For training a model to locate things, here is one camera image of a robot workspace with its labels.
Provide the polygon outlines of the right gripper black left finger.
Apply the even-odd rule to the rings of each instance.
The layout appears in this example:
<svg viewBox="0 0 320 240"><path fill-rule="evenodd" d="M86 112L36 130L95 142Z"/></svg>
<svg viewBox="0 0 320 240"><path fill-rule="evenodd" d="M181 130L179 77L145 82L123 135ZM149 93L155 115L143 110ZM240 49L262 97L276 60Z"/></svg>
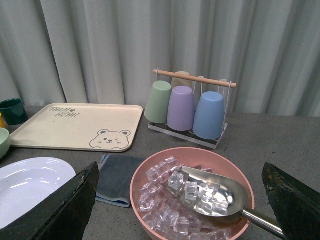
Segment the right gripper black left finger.
<svg viewBox="0 0 320 240"><path fill-rule="evenodd" d="M99 182L93 162L33 209L0 231L2 240L81 240Z"/></svg>

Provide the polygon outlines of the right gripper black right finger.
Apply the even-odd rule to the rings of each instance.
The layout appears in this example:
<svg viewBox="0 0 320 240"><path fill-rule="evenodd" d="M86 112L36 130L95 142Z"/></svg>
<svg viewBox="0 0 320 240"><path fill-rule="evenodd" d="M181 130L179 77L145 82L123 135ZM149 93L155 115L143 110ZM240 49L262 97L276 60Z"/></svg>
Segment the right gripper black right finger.
<svg viewBox="0 0 320 240"><path fill-rule="evenodd" d="M320 238L320 193L266 162L262 181L269 204L287 240Z"/></svg>

